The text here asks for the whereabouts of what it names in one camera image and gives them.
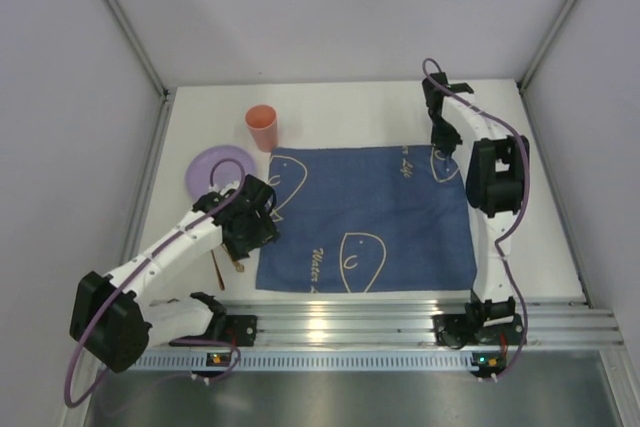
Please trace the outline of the blue embroidered cloth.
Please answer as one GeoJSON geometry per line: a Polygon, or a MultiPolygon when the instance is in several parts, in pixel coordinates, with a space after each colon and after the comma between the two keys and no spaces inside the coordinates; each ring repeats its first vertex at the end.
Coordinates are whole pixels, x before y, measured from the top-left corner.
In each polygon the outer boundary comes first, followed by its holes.
{"type": "Polygon", "coordinates": [[[279,239],[259,290],[464,291],[477,275],[457,163],[429,145],[279,148],[269,162],[279,239]]]}

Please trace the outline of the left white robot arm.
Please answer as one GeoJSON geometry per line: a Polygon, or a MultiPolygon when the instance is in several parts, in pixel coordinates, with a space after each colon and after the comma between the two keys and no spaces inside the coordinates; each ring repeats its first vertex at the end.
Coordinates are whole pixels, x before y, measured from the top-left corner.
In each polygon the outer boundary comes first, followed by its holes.
{"type": "Polygon", "coordinates": [[[129,369],[151,347],[221,340],[227,311],[213,295],[194,292],[166,301],[159,295],[217,247],[242,260],[277,240],[275,204],[274,189],[252,175],[240,189],[203,195],[146,251],[105,275],[91,271],[80,280],[71,337],[114,373],[129,369]]]}

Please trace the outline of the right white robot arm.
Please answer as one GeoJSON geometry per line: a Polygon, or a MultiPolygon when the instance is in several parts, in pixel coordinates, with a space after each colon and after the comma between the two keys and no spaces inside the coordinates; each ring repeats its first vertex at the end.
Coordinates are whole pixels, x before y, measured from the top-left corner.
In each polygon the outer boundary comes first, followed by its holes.
{"type": "Polygon", "coordinates": [[[434,72],[422,89],[432,123],[432,173],[440,183],[463,183],[477,266],[463,313],[437,320],[437,342],[452,349],[516,345],[526,318],[516,312],[523,297],[509,265],[510,238],[529,200],[529,142],[476,106],[467,83],[450,83],[445,73],[434,72]],[[450,164],[458,168],[452,176],[444,171],[450,164]]]}

